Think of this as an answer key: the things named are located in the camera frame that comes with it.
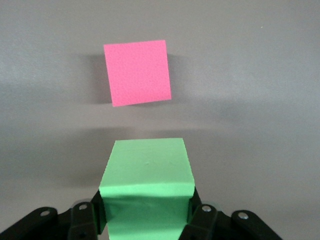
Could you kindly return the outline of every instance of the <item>green block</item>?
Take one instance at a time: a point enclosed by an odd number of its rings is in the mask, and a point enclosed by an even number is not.
[[[177,240],[195,191],[183,139],[116,141],[99,191],[110,240]]]

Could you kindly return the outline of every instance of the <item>green foam block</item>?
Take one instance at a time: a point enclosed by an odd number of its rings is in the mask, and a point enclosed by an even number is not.
[[[177,240],[195,191],[183,139],[116,141],[99,191],[110,240]]]

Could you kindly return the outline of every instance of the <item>pink block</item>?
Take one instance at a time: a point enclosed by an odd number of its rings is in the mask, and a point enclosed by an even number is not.
[[[104,45],[114,107],[171,99],[165,40]]]

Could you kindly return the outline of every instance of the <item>green block top face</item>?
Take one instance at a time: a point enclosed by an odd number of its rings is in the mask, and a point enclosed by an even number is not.
[[[195,180],[184,140],[115,141],[99,190],[104,198],[192,197]]]

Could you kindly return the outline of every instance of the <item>screw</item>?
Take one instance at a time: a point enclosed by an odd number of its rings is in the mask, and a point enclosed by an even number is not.
[[[211,207],[209,207],[208,205],[204,205],[202,206],[202,210],[206,213],[211,212]]]
[[[44,217],[44,216],[47,216],[49,215],[50,211],[49,210],[46,210],[46,211],[43,211],[42,213],[40,213],[40,216],[41,217]]]
[[[239,212],[238,213],[239,218],[247,220],[249,218],[249,216],[245,213],[245,212]]]
[[[86,204],[82,204],[79,206],[79,210],[84,210],[86,209],[88,206]]]

